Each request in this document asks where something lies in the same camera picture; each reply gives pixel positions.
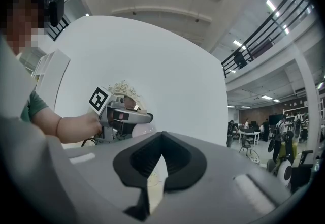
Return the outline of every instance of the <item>black bag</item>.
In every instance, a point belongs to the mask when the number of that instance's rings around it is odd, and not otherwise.
[[[228,136],[233,135],[233,128],[234,128],[233,126],[234,126],[234,123],[228,122],[228,133],[227,133]]]
[[[270,141],[270,144],[269,144],[269,148],[268,148],[268,152],[269,152],[269,153],[272,152],[273,149],[274,149],[274,145],[275,145],[275,137],[276,137],[276,135],[280,134],[280,133],[279,133],[279,128],[280,128],[280,126],[281,126],[282,124],[283,124],[283,122],[281,122],[281,124],[280,124],[277,128],[275,128],[274,131],[273,131],[273,133],[272,133],[272,138],[271,138],[271,141]]]
[[[301,125],[301,115],[300,117],[298,118],[298,115],[297,115],[297,121],[295,122],[295,130],[300,130],[300,125]]]

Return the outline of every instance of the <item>white curved backdrop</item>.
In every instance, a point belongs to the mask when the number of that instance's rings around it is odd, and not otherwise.
[[[188,40],[135,20],[82,17],[56,40],[70,59],[55,105],[60,116],[87,112],[98,85],[125,79],[143,97],[158,131],[225,145],[226,88],[220,61]]]

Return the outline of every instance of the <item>desk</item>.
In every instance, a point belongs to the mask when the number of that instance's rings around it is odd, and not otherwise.
[[[240,143],[240,138],[241,138],[241,135],[254,135],[254,146],[255,146],[255,142],[256,142],[256,137],[257,137],[257,144],[258,144],[258,140],[259,140],[259,134],[260,132],[254,132],[254,133],[246,133],[246,132],[241,132],[241,131],[238,131],[239,133],[239,143]]]

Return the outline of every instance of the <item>railing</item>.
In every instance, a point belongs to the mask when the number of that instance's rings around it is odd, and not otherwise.
[[[309,0],[282,0],[242,46],[221,63],[224,76],[243,68],[280,41],[311,12],[310,5]]]
[[[55,41],[61,32],[69,25],[68,21],[63,17],[57,27],[52,27],[49,23],[48,26],[45,28],[47,34]]]

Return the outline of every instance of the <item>chair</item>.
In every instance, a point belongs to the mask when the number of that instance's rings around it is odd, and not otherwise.
[[[242,147],[240,148],[239,152],[241,152],[243,148],[243,151],[245,150],[245,148],[247,149],[247,152],[248,152],[248,149],[250,148],[250,153],[252,153],[252,146],[251,146],[251,142],[249,140],[247,140],[246,137],[243,137],[242,138]]]

